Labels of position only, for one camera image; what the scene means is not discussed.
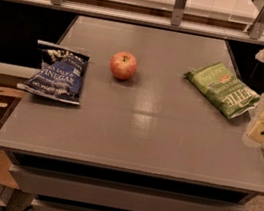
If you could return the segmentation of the grey drawer cabinet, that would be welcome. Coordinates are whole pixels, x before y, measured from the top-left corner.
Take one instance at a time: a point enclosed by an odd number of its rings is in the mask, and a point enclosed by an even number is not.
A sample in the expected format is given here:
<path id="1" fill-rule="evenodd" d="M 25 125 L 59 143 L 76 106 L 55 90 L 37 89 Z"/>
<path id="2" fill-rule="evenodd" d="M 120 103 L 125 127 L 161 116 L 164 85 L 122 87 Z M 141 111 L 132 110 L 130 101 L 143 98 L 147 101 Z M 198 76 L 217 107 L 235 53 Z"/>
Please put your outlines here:
<path id="1" fill-rule="evenodd" d="M 36 211 L 244 211 L 264 195 L 264 158 L 184 74 L 228 64 L 222 40 L 79 17 L 64 44 L 90 55 L 80 104 L 26 94 L 0 131 Z M 137 60 L 131 79 L 110 69 Z"/>

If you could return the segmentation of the green jalapeno chip bag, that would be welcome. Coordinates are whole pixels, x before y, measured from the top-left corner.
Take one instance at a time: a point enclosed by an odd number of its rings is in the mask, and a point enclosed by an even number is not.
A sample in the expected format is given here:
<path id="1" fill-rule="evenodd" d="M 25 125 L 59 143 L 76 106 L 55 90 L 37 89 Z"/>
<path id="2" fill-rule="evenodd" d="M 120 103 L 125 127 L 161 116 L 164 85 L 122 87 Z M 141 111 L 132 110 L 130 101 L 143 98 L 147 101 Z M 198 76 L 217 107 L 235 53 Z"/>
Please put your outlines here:
<path id="1" fill-rule="evenodd" d="M 222 62 L 195 68 L 184 76 L 229 120 L 256 108 L 260 100 Z"/>

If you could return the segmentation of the red apple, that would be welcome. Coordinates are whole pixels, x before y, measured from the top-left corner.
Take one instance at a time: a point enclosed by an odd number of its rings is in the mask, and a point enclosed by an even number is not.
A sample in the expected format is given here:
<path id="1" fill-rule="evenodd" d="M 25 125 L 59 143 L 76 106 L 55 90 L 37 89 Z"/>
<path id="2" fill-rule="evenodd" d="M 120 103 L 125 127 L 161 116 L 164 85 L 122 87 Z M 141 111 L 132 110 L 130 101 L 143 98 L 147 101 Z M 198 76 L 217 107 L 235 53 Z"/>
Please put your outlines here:
<path id="1" fill-rule="evenodd" d="M 129 52 L 117 52 L 110 60 L 110 69 L 118 80 L 129 80 L 138 69 L 137 60 Z"/>

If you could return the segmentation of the blue salt vinegar chip bag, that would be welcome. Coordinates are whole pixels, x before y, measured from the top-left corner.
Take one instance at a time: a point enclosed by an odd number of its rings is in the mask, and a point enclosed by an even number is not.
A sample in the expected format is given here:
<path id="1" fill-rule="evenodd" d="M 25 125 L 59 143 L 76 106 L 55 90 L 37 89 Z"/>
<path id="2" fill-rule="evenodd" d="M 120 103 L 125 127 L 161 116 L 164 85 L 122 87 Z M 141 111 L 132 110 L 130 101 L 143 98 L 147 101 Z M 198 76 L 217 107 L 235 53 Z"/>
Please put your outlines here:
<path id="1" fill-rule="evenodd" d="M 18 89 L 41 97 L 78 105 L 89 56 L 51 42 L 38 40 L 41 54 L 40 71 Z"/>

